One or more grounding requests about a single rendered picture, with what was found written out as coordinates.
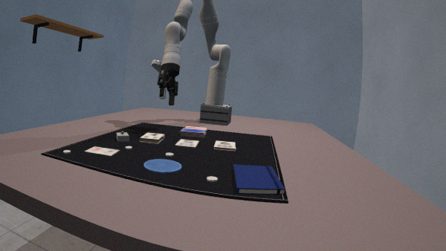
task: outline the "blue circle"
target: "blue circle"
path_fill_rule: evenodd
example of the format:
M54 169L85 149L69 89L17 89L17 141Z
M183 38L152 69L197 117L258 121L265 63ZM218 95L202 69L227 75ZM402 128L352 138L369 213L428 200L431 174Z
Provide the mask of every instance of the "blue circle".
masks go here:
M176 172L181 169L181 164L173 160L156 159L146 161L144 167L152 172Z

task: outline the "tiled floor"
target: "tiled floor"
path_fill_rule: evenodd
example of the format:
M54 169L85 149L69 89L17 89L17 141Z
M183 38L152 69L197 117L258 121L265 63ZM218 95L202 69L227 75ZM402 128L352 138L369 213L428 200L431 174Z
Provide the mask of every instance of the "tiled floor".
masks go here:
M0 201L0 251L108 251Z

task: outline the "shelf bracket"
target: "shelf bracket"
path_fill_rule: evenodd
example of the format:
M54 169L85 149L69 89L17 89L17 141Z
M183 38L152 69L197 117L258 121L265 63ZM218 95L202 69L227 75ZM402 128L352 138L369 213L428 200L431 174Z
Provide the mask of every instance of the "shelf bracket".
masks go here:
M34 25L33 44L37 43L37 29L38 29L39 27L47 26L47 25L49 25L49 24L50 24L49 22L44 22L44 23L41 23L41 24Z
M79 50L77 50L77 51L82 50L82 39L90 39L90 38L92 38L92 37L93 37L92 35L90 35L90 36L81 36L81 37L79 38Z

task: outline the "black playmat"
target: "black playmat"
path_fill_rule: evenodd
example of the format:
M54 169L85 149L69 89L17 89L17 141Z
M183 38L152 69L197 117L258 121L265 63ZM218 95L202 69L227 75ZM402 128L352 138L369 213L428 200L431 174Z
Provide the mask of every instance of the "black playmat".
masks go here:
M172 125L139 123L47 151L42 155L110 175L184 192L247 201L288 202L286 191L284 195L236 193L234 164L272 166L282 184L285 185L273 137L212 130L207 130L204 138L183 137L180 136L181 129L182 127ZM117 142L116 133L120 131L129 134L129 142ZM147 132L165 134L166 136L159 144L140 143L140 137ZM196 148L176 146L175 144L180 139L199 140L199 144ZM235 142L236 151L215 150L213 147L216 140ZM112 156L85 152L93 146L120 151ZM126 149L126 146L132 146L132 149ZM167 152L172 152L174 156L167 157ZM151 172L143 165L152 159L174 160L179 162L182 168L177 172L170 173ZM216 182L207 181L208 176L215 176L218 180Z

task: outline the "wall shelf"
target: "wall shelf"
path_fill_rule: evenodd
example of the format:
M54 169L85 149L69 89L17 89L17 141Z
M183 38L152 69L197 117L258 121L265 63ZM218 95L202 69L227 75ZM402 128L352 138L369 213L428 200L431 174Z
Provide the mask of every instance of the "wall shelf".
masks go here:
M53 19L46 18L40 15L32 15L23 17L20 19L21 22L25 22L31 25L34 25L33 31L33 44L37 43L37 29L39 27L45 27L47 29L60 31L63 33L67 33L73 36L79 37L79 49L82 50L82 40L83 39L100 39L103 38L104 35L94 33L89 30L84 30L79 27L75 27L73 25L67 25L66 23L62 23Z

